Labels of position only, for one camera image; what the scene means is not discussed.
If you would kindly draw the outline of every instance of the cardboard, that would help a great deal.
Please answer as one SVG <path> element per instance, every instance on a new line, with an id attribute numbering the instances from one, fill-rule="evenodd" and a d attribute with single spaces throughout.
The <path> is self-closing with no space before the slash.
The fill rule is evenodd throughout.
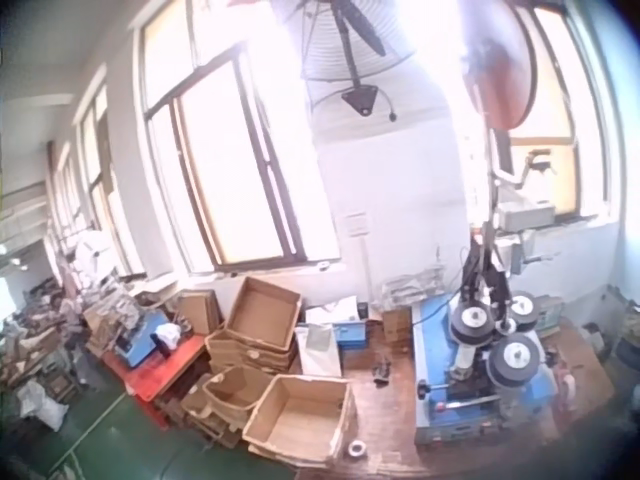
<path id="1" fill-rule="evenodd" d="M 218 328 L 220 309 L 213 290 L 185 290 L 177 299 L 178 312 L 184 316 L 197 335 L 209 335 Z"/>
<path id="2" fill-rule="evenodd" d="M 267 372 L 288 371 L 297 354 L 295 342 L 289 351 L 276 353 L 235 340 L 227 330 L 216 330 L 205 339 L 205 345 L 217 365 L 250 365 Z"/>
<path id="3" fill-rule="evenodd" d="M 382 312 L 382 328 L 387 342 L 403 342 L 411 339 L 411 309 L 398 308 Z"/>
<path id="4" fill-rule="evenodd" d="M 259 452 L 283 462 L 325 467 L 338 458 L 356 422 L 348 381 L 278 375 L 253 410 L 242 436 Z"/>
<path id="5" fill-rule="evenodd" d="M 235 366 L 204 384 L 209 405 L 230 425 L 244 428 L 272 377 L 248 366 Z"/>
<path id="6" fill-rule="evenodd" d="M 180 406 L 189 413 L 189 415 L 192 415 L 199 420 L 205 420 L 212 413 L 209 401 L 203 389 L 204 384 L 211 380 L 211 377 L 212 375 L 209 373 L 202 375 L 198 382 L 191 387 L 189 393 L 187 393 L 180 402 Z"/>
<path id="7" fill-rule="evenodd" d="M 242 342 L 275 352 L 291 348 L 300 294 L 256 278 L 244 279 L 225 329 Z"/>

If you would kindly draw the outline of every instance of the white plastic bag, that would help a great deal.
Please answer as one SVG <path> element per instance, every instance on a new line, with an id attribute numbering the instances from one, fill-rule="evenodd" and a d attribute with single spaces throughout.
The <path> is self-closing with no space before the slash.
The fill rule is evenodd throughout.
<path id="1" fill-rule="evenodd" d="M 323 377 L 341 377 L 338 343 L 333 325 L 296 327 L 302 373 Z"/>
<path id="2" fill-rule="evenodd" d="M 64 416 L 69 410 L 67 405 L 61 405 L 48 397 L 42 385 L 35 380 L 29 380 L 18 390 L 17 395 L 20 400 L 21 417 L 33 415 L 42 420 L 54 432 L 60 430 Z"/>
<path id="3" fill-rule="evenodd" d="M 156 335 L 169 350 L 175 350 L 180 341 L 180 326 L 175 323 L 163 323 L 156 328 Z"/>

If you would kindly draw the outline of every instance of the stacked cardboard box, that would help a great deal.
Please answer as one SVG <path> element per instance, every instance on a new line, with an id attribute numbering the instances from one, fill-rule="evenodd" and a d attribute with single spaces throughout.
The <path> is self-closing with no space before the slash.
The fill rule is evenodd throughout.
<path id="1" fill-rule="evenodd" d="M 214 365 L 247 365 L 286 372 L 296 356 L 293 341 L 300 294 L 248 277 L 227 322 L 206 339 Z"/>

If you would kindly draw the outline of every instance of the industrial machine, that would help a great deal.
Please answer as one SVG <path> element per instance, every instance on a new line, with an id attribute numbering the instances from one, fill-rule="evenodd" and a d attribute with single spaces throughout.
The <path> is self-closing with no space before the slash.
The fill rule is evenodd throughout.
<path id="1" fill-rule="evenodd" d="M 160 310 L 146 313 L 133 328 L 124 330 L 116 338 L 116 352 L 131 368 L 137 367 L 156 349 L 152 334 L 165 323 L 169 320 Z"/>
<path id="2" fill-rule="evenodd" d="M 515 178 L 501 171 L 492 151 L 496 131 L 516 128 L 529 114 L 537 84 L 535 54 L 508 2 L 458 4 L 467 47 L 464 80 L 485 130 L 488 216 L 471 232 L 460 288 L 413 308 L 417 444 L 517 427 L 557 394 L 535 332 L 540 307 L 528 293 L 510 291 L 495 248 L 499 230 L 537 228 L 555 214 L 549 205 L 498 208 L 499 190 L 517 194 L 529 172 L 551 169 L 550 150 L 534 149 Z M 535 258 L 523 263 L 543 259 Z"/>

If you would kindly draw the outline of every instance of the cable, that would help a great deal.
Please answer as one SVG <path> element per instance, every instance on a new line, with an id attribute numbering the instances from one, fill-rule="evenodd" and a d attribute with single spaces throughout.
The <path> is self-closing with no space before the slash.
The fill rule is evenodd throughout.
<path id="1" fill-rule="evenodd" d="M 433 317 L 435 317 L 438 313 L 440 313 L 442 311 L 443 308 L 447 307 L 449 305 L 449 303 L 451 303 L 451 300 L 453 298 L 455 298 L 455 296 L 457 294 L 459 294 L 462 291 L 462 288 L 464 287 L 464 284 L 466 283 L 467 280 L 469 280 L 469 277 L 471 275 L 473 275 L 474 273 L 474 269 L 476 268 L 476 265 L 478 264 L 479 259 L 476 259 L 476 261 L 473 264 L 473 268 L 471 268 L 471 270 L 469 271 L 469 275 L 467 275 L 467 278 L 462 278 L 462 282 L 460 283 L 460 287 L 458 287 L 456 289 L 455 292 L 453 292 L 453 294 L 451 295 L 451 298 L 449 298 L 449 300 L 447 300 L 446 302 L 444 302 L 442 305 L 440 305 L 438 308 L 436 308 L 433 312 L 431 312 L 429 315 L 427 315 L 425 318 L 421 318 L 420 320 L 418 320 L 417 322 L 413 322 L 411 324 L 412 327 L 415 327 L 416 325 L 420 325 L 421 323 L 426 322 L 427 320 L 432 319 Z M 464 270 L 464 264 L 462 265 L 462 267 L 460 268 L 460 270 L 458 271 L 458 273 L 456 274 L 456 276 L 454 277 L 454 281 L 456 278 L 458 278 L 458 275 L 460 274 L 461 271 Z"/>

